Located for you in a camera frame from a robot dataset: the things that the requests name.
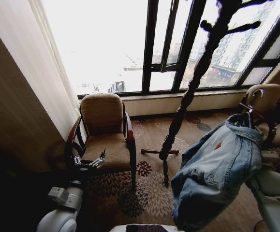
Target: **upholstered armchair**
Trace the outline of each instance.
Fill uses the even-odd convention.
[[[239,112],[252,107],[257,114],[253,114],[254,124],[264,134],[269,135],[269,123],[276,125],[276,133],[266,141],[265,146],[280,146],[280,85],[254,85],[248,89],[240,103]]]
[[[95,160],[105,147],[105,163],[96,174],[131,170],[134,189],[135,141],[131,121],[121,98],[113,93],[89,94],[82,99],[80,111],[81,117],[73,126],[66,144],[67,166],[73,165],[73,149],[77,150],[82,160]],[[85,143],[81,136],[81,120],[87,134]]]

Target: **chair leg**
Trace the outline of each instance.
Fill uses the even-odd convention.
[[[131,190],[135,190],[135,166],[131,167]]]
[[[132,149],[132,155],[131,155],[131,189],[135,190],[135,171],[136,171],[136,151],[135,151],[135,145]]]

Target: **coat rack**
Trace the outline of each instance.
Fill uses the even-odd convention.
[[[194,92],[200,85],[201,77],[206,73],[211,63],[212,55],[214,50],[218,47],[220,40],[227,34],[243,32],[249,29],[255,29],[260,26],[260,21],[256,21],[252,24],[245,24],[243,26],[228,29],[228,23],[230,22],[232,16],[238,11],[238,9],[248,7],[251,5],[258,5],[265,3],[266,1],[272,0],[250,0],[248,2],[242,3],[242,0],[217,0],[217,6],[219,8],[219,17],[214,26],[208,23],[206,20],[203,20],[200,24],[200,27],[209,33],[208,42],[205,47],[205,51],[201,56],[200,60],[196,64],[193,72],[193,78],[189,82],[188,89],[184,93],[181,105],[177,109],[175,117],[171,122],[169,133],[164,139],[164,143],[160,151],[144,150],[141,152],[147,153],[159,153],[159,158],[163,161],[163,175],[164,175],[164,184],[169,186],[169,177],[168,177],[168,164],[167,158],[170,154],[170,150],[175,140],[182,122],[184,115],[187,111],[187,107],[193,100]]]

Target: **floor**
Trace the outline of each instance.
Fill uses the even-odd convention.
[[[185,116],[169,155],[169,177],[179,170],[181,153],[197,142],[207,131],[226,120],[231,112],[190,113]],[[174,225],[171,189],[163,184],[162,162],[158,154],[144,154],[141,148],[160,149],[172,117],[132,120],[137,152],[137,190],[130,192],[130,172],[91,177],[78,216],[79,232],[108,232],[116,225],[131,223]],[[202,231],[251,232],[261,220],[251,191],[242,185],[234,202]],[[258,232],[268,231],[261,223]]]

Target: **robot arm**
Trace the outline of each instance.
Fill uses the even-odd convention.
[[[57,209],[45,215],[40,221],[37,232],[75,232],[76,217],[81,208],[86,178],[89,171],[95,171],[105,161],[105,148],[100,158],[95,161],[74,159],[75,168],[78,168],[78,178],[71,181],[67,189],[53,187],[48,197],[57,203]]]

